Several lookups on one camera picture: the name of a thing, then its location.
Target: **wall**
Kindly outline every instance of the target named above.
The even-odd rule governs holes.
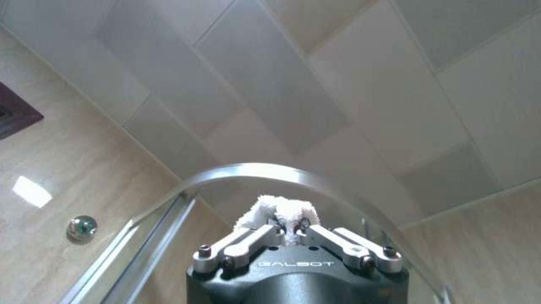
[[[541,176],[538,8],[15,0],[3,23],[180,178],[293,165],[401,225]],[[225,219],[248,188],[210,194]]]
[[[128,219],[178,180],[2,29],[0,82],[45,117],[0,141],[0,303],[57,303]],[[22,177],[49,193],[42,206],[14,192]],[[84,246],[65,238],[77,215],[97,221]],[[204,206],[190,217],[220,223]]]
[[[539,302],[539,200],[534,181],[403,230],[456,304]]]

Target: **shower enclosure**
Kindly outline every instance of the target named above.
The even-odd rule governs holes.
[[[152,208],[133,217],[102,254],[66,292],[61,303],[136,303],[146,280],[196,204],[212,185],[245,179],[280,182],[324,196],[335,206],[357,210],[355,233],[401,253],[410,273],[408,303],[451,303],[447,287],[434,275],[395,225],[368,202],[324,178],[268,163],[239,163],[212,168],[185,179]]]

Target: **curved metal frame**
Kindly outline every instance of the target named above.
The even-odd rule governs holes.
[[[206,186],[208,184],[212,184],[214,182],[220,181],[229,181],[235,179],[263,179],[268,181],[279,181],[284,182],[287,184],[292,184],[296,186],[300,186],[303,188],[307,188],[308,190],[313,191],[315,193],[319,193],[324,197],[332,199],[340,204],[348,205],[349,207],[355,208],[363,215],[363,219],[369,221],[369,224],[375,226],[375,228],[380,229],[385,235],[389,236],[392,242],[395,243],[396,247],[399,248],[399,251],[401,252],[401,256],[407,259],[407,261],[412,264],[415,267],[415,270],[418,271],[419,276],[423,278],[424,282],[430,286],[431,290],[434,291],[434,294],[438,297],[438,300],[440,303],[448,303],[447,298],[447,288],[443,285],[443,283],[439,281],[438,277],[434,275],[434,273],[430,271],[428,267],[426,266],[424,262],[422,261],[420,257],[418,256],[415,250],[410,246],[403,234],[399,232],[397,228],[395,227],[393,223],[388,220],[388,218],[383,215],[383,213],[379,211],[379,209],[369,204],[367,201],[356,197],[356,195],[348,193],[348,191],[344,191],[332,183],[325,180],[324,178],[319,177],[315,174],[311,174],[303,170],[299,170],[296,168],[291,168],[283,165],[276,165],[276,164],[269,164],[269,163],[237,163],[232,165],[225,165],[220,167],[214,167],[212,169],[208,169],[206,171],[202,171],[193,176],[190,176],[188,179],[182,180],[180,184],[169,191],[169,193],[164,196],[164,199],[158,201],[149,209],[146,212],[144,212],[141,215],[136,216],[129,220],[128,226],[134,227],[138,225],[140,221],[145,219],[145,217],[153,213],[158,207],[162,206],[166,202],[170,201],[170,198],[177,197],[181,199],[182,205],[186,205],[192,201],[192,197],[194,197],[196,193],[198,192],[200,188]],[[153,238],[157,239],[166,239],[166,236],[169,238],[173,237],[176,234],[177,229],[181,229],[181,222],[182,219],[186,217],[186,212],[178,212],[176,213],[177,215],[173,215],[177,217],[176,220],[170,219],[174,225],[170,227],[162,227],[161,230],[164,231],[162,233],[158,233],[158,235],[154,235]],[[116,239],[121,239],[121,235],[124,235],[121,232]],[[160,250],[162,251],[168,246],[168,242],[164,242],[162,248]],[[142,257],[144,252],[138,252],[134,259],[140,258],[141,255]],[[146,258],[142,258],[142,261],[146,265],[149,266],[140,266],[138,263],[130,263],[130,264],[137,264],[140,267],[137,270],[133,270],[136,272],[134,275],[132,275],[129,278],[125,278],[124,275],[118,278],[116,281],[114,286],[124,286],[125,284],[130,285],[134,281],[136,284],[141,285],[144,283],[144,277],[146,273],[149,273],[153,269],[154,262],[156,261],[148,261]],[[86,274],[82,275],[80,281],[77,284],[84,285],[85,280],[84,278],[86,277]],[[78,287],[74,288],[73,290],[68,293],[68,296],[65,297],[65,303],[70,303],[72,299],[72,294],[77,293],[77,290],[80,289]],[[133,298],[136,296],[137,292],[133,292],[129,297]]]
[[[414,248],[410,246],[403,234],[388,220],[379,209],[356,195],[348,193],[332,183],[319,177],[317,175],[305,172],[304,170],[291,168],[283,165],[271,163],[236,163],[214,167],[202,171],[181,181],[178,186],[170,191],[173,194],[197,191],[201,187],[220,181],[229,181],[233,179],[263,179],[269,181],[279,181],[287,184],[293,184],[308,190],[319,193],[327,198],[343,203],[364,215],[369,224],[375,225],[389,236],[392,242],[400,249],[404,257],[414,265],[420,277],[430,285],[435,294],[443,299],[446,288],[439,278],[434,275],[430,268],[426,266],[422,258],[418,256]],[[140,217],[133,218],[133,222],[138,222],[146,214],[149,214],[161,204],[156,205]]]

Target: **screw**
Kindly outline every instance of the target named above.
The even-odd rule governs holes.
[[[373,258],[368,255],[364,255],[360,258],[360,270],[371,270],[375,267]]]
[[[388,258],[395,258],[396,250],[391,246],[383,246],[383,254]]]
[[[309,220],[307,219],[307,218],[304,218],[303,217],[303,219],[300,220],[300,223],[299,223],[299,229],[300,229],[300,231],[305,231],[305,229],[309,227]]]
[[[202,244],[198,246],[197,252],[198,252],[198,258],[208,258],[212,253],[212,248],[206,244]]]
[[[224,271],[235,270],[235,260],[229,256],[224,256],[221,259],[221,268]]]

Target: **glass panel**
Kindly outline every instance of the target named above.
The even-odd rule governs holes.
[[[73,299],[73,303],[92,304],[101,302],[158,221],[164,217],[172,202],[173,199],[168,200],[168,202],[153,210],[137,223],[132,223],[132,220],[129,220],[125,224],[124,230],[120,232],[122,237],[120,237],[101,267],[93,275],[86,273],[81,278],[81,280],[84,280],[84,278],[88,280],[81,282],[84,287]]]

